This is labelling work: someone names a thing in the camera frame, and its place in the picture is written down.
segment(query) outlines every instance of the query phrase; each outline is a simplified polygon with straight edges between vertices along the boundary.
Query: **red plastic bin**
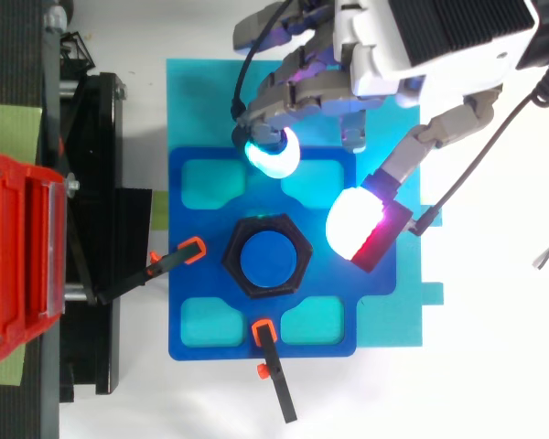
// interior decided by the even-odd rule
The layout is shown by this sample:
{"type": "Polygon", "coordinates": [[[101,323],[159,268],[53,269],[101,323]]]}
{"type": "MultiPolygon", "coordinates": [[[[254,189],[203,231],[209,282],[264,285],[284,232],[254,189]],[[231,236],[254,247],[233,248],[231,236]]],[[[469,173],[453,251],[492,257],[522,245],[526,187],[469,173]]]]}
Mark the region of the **red plastic bin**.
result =
{"type": "Polygon", "coordinates": [[[63,311],[66,203],[62,176],[0,155],[0,360],[63,311]]]}

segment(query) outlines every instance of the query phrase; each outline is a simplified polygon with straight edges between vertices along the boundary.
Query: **white table surface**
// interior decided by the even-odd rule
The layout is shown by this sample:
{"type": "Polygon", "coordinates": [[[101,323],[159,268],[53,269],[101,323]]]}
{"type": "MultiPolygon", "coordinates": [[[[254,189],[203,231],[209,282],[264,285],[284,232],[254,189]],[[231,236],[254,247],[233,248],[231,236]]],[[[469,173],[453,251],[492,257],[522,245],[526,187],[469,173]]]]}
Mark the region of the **white table surface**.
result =
{"type": "MultiPolygon", "coordinates": [[[[233,59],[231,33],[264,0],[76,0],[99,71],[127,84],[124,185],[167,189],[166,59],[233,59]]],[[[281,59],[288,48],[258,59],[281,59]]],[[[497,123],[543,72],[509,78],[497,123]]],[[[424,118],[434,109],[422,109],[424,118]]],[[[423,165],[435,202],[493,127],[423,165]]],[[[120,385],[77,387],[61,406],[63,439],[549,439],[549,110],[529,107],[423,237],[425,281],[445,305],[424,309],[423,348],[360,349],[348,359],[286,359],[299,421],[285,425],[256,360],[176,362],[167,353],[166,278],[128,294],[120,385]]],[[[167,249],[153,232],[151,248],[167,249]]]]}

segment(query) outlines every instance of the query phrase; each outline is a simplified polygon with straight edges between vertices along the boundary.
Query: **black hexagonal nut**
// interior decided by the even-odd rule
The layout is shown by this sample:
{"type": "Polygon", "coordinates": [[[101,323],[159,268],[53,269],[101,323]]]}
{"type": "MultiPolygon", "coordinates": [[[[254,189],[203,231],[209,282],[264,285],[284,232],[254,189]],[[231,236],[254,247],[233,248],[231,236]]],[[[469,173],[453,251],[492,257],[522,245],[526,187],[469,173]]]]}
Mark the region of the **black hexagonal nut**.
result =
{"type": "Polygon", "coordinates": [[[221,263],[251,299],[264,299],[266,297],[295,293],[303,281],[311,254],[313,254],[313,247],[311,247],[307,238],[303,236],[301,230],[299,230],[288,215],[251,217],[240,219],[236,223],[221,263]],[[250,282],[244,275],[240,263],[244,244],[252,236],[261,231],[277,231],[282,233],[293,243],[296,250],[295,271],[284,284],[272,288],[263,288],[250,282]]]}

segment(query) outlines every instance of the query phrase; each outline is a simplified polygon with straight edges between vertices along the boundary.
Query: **cyan light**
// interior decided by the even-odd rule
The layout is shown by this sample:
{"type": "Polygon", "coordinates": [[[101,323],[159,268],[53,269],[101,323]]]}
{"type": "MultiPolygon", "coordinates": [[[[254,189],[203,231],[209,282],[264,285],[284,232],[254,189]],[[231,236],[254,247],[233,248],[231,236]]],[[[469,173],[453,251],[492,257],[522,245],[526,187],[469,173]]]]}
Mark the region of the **cyan light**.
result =
{"type": "Polygon", "coordinates": [[[382,221],[382,202],[363,187],[344,189],[331,207],[326,224],[329,246],[351,261],[382,221]]]}
{"type": "Polygon", "coordinates": [[[248,142],[244,148],[250,163],[270,178],[289,177],[295,172],[301,161],[299,139],[290,128],[285,128],[284,131],[286,134],[286,148],[277,155],[266,153],[252,142],[248,142]]]}

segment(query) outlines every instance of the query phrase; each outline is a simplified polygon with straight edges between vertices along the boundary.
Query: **robotic hand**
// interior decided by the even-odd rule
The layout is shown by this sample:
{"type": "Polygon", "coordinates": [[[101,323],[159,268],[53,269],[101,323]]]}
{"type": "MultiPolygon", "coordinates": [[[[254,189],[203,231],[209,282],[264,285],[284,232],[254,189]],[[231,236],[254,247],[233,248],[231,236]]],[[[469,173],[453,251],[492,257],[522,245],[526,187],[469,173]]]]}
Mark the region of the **robotic hand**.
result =
{"type": "MultiPolygon", "coordinates": [[[[394,201],[399,187],[431,150],[493,120],[493,104],[509,73],[549,63],[549,0],[285,0],[240,22],[233,45],[250,53],[232,101],[237,122],[232,140],[269,177],[287,177],[296,169],[300,146],[289,127],[310,115],[339,117],[342,145],[357,154],[366,147],[365,112],[387,97],[404,108],[463,100],[430,124],[413,128],[362,187],[346,189],[332,207],[329,244],[371,271],[398,234],[422,234],[445,202],[413,221],[412,212],[394,201]],[[314,36],[264,79],[246,108],[240,89],[253,53],[285,44],[307,29],[314,36]],[[346,218],[354,229],[351,242],[335,232],[345,229],[346,218]]],[[[474,168],[528,102],[549,106],[549,70],[474,168]]]]}

